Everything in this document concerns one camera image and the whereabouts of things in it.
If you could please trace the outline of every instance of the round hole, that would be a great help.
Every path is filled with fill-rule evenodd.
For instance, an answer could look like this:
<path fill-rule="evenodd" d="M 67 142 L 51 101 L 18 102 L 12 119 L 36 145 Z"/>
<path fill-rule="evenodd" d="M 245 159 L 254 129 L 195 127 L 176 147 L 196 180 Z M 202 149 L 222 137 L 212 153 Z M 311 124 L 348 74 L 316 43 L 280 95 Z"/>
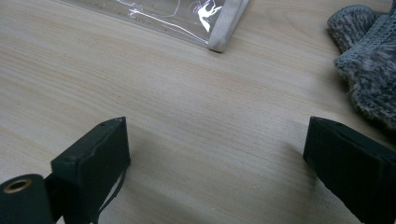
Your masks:
<path fill-rule="evenodd" d="M 18 191 L 27 189 L 32 184 L 31 179 L 16 180 L 4 188 L 4 193 L 16 193 Z"/>

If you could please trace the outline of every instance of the light wood surface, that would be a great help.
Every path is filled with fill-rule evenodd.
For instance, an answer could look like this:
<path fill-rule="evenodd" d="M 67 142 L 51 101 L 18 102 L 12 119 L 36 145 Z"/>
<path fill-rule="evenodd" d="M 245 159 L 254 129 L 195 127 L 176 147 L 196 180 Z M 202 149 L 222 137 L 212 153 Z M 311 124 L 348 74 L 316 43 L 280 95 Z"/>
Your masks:
<path fill-rule="evenodd" d="M 390 0 L 251 0 L 223 54 L 50 0 L 0 1 L 0 182 L 50 173 L 125 116 L 132 165 L 100 223 L 359 223 L 305 164 L 310 116 L 362 119 L 326 20 Z"/>

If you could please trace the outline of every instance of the wood grain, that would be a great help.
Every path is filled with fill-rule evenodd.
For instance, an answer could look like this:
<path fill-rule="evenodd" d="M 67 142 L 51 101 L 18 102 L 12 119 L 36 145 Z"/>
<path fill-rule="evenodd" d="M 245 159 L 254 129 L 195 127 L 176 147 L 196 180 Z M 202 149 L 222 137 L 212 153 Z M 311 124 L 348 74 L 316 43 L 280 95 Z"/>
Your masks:
<path fill-rule="evenodd" d="M 0 1 L 0 182 L 50 173 L 125 116 L 133 163 L 101 223 L 359 223 L 302 158 L 310 116 L 395 148 L 357 115 L 326 20 L 391 2 L 251 0 L 217 54 L 50 0 Z"/>

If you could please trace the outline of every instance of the black cylinder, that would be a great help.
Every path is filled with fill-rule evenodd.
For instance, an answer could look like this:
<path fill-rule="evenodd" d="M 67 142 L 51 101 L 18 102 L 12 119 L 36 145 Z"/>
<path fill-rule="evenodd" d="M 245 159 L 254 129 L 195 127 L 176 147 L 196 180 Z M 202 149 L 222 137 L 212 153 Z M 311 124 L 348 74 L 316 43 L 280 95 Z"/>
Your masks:
<path fill-rule="evenodd" d="M 41 175 L 21 175 L 0 185 L 0 223 L 52 223 L 49 198 Z"/>

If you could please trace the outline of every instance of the white plastic edge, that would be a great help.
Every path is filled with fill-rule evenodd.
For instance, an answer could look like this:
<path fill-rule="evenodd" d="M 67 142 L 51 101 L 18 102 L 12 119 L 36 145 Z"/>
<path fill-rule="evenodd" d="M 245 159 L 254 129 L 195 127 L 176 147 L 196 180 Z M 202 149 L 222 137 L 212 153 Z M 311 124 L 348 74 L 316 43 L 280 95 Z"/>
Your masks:
<path fill-rule="evenodd" d="M 209 37 L 208 48 L 223 52 L 249 0 L 226 0 Z"/>

